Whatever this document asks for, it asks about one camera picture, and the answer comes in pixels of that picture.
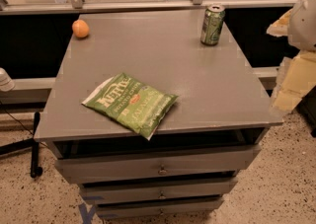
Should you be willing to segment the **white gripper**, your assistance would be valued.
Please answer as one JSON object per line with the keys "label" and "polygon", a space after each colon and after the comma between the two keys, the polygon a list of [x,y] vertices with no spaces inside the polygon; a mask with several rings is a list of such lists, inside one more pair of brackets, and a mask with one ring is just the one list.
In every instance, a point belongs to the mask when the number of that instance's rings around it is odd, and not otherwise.
{"label": "white gripper", "polygon": [[281,62],[271,97],[270,112],[290,113],[316,86],[316,0],[298,0],[269,25],[267,34],[288,36],[289,44],[300,49]]}

